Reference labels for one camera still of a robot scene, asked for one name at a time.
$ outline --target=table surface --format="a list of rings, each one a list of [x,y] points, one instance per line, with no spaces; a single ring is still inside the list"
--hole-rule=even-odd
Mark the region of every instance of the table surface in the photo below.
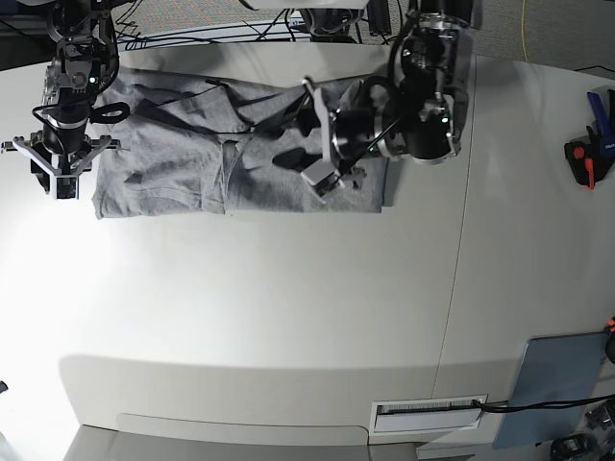
[[[123,56],[279,86],[385,61],[381,47],[308,43]],[[395,165],[382,215],[96,221],[94,174],[85,199],[54,203],[25,158],[0,157],[1,377],[12,387],[0,430],[13,448],[64,455],[77,422],[60,360],[82,424],[116,428],[117,413],[132,412],[367,425],[372,400],[505,399],[531,337],[601,328],[613,315],[615,182],[577,186],[563,144],[592,119],[584,93],[609,81],[486,58],[474,68],[463,153]],[[2,139],[40,128],[29,112],[43,75],[44,65],[0,74]],[[475,431],[426,436],[424,449],[490,443],[497,426],[487,417]]]

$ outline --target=gray floor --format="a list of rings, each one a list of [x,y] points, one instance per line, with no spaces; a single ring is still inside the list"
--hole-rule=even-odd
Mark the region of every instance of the gray floor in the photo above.
[[[391,2],[393,31],[399,13]],[[482,0],[484,21],[476,31],[480,55],[522,61],[521,16],[523,0]],[[526,0],[528,58],[557,67],[575,69],[596,64],[615,69],[615,2],[606,0]],[[238,0],[143,0],[131,20],[143,34],[209,24],[273,19],[278,12],[252,12]],[[366,25],[361,26],[368,37]],[[600,69],[596,75],[615,78]]]

